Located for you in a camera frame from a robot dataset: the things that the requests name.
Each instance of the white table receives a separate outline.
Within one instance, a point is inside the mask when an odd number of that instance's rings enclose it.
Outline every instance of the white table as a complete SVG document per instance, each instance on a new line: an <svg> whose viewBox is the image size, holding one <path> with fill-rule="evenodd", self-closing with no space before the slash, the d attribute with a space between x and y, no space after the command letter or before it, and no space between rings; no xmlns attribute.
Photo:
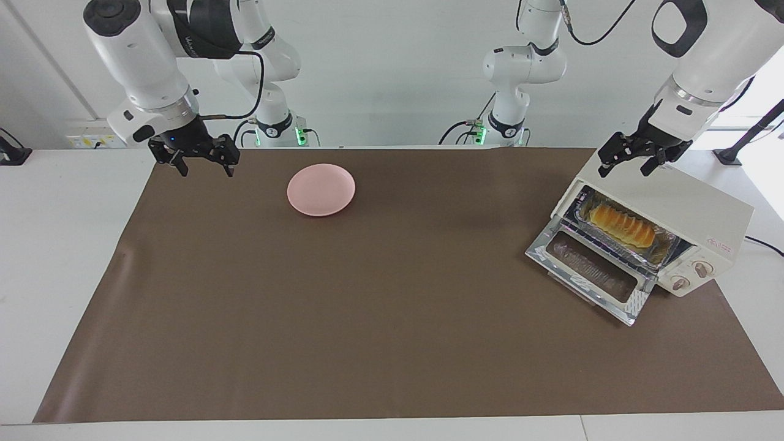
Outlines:
<svg viewBox="0 0 784 441"><path fill-rule="evenodd" d="M153 165L146 150L36 151L0 169L0 439L784 439L784 411L29 425ZM704 151L677 166L755 206L750 235L784 244L784 221L742 169ZM746 243L718 282L784 390L784 260Z"/></svg>

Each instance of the oven label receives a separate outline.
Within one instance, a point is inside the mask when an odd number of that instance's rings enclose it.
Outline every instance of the oven label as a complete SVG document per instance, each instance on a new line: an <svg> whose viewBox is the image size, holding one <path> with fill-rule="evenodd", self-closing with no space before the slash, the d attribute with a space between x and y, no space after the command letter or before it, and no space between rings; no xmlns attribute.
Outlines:
<svg viewBox="0 0 784 441"><path fill-rule="evenodd" d="M716 238L709 237L707 242L708 245L712 246L716 251L722 253L725 256L731 256L733 254L733 249L729 245L720 240L717 240Z"/></svg>

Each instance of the oven door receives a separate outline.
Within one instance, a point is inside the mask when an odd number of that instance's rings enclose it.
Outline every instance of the oven door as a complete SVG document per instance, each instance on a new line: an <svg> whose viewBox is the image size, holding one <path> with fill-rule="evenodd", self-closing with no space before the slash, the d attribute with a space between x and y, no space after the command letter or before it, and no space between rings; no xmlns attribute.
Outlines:
<svg viewBox="0 0 784 441"><path fill-rule="evenodd" d="M625 261L578 224L558 216L525 254L628 326L637 320L658 280L649 267Z"/></svg>

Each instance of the white wall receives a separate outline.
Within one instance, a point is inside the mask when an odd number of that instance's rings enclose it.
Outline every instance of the white wall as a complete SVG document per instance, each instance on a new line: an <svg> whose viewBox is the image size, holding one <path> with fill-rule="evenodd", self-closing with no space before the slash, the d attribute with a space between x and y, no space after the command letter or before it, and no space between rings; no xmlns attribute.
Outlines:
<svg viewBox="0 0 784 441"><path fill-rule="evenodd" d="M759 119L784 98L784 49L757 72L746 95L720 118L731 121L733 118L753 117Z"/></svg>
<svg viewBox="0 0 784 441"><path fill-rule="evenodd" d="M86 0L0 0L18 9L44 43L88 112L104 117L122 100L82 27ZM627 0L572 2L575 32L595 38ZM434 144L452 123L476 117L492 93L481 73L486 52L522 43L515 0L266 0L278 34L303 59L301 76L282 86L292 109L325 144ZM639 2L598 46L577 46L564 32L566 76L529 86L532 144L600 146L632 130L675 66L650 35L658 1ZM249 109L206 60L181 60L206 113ZM5 71L5 64L0 67ZM72 114L60 118L80 119ZM211 123L230 132L229 122Z"/></svg>
<svg viewBox="0 0 784 441"><path fill-rule="evenodd" d="M91 118L30 36L0 0L0 126L31 148L65 148L68 118Z"/></svg>

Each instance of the metal baking tray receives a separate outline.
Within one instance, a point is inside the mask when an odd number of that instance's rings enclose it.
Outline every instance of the metal baking tray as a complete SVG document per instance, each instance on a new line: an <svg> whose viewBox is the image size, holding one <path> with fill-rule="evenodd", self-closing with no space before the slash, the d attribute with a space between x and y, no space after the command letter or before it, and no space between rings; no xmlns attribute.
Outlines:
<svg viewBox="0 0 784 441"><path fill-rule="evenodd" d="M604 232L601 228L592 224L589 220L591 210L603 204L610 206L620 213L635 217L651 225L655 233L653 245L645 249L637 248L628 243L619 241L612 235ZM656 223L651 222L645 217L629 210L625 206L588 186L585 186L575 199L569 212L566 213L566 217L570 221L575 222L576 227L590 236L594 242L598 242L597 245L601 246L601 248L611 251L612 254L619 257L622 261L633 264L633 266L644 265L654 272L657 272L661 267L670 263L681 240L678 236L667 231L665 228L662 228Z"/></svg>

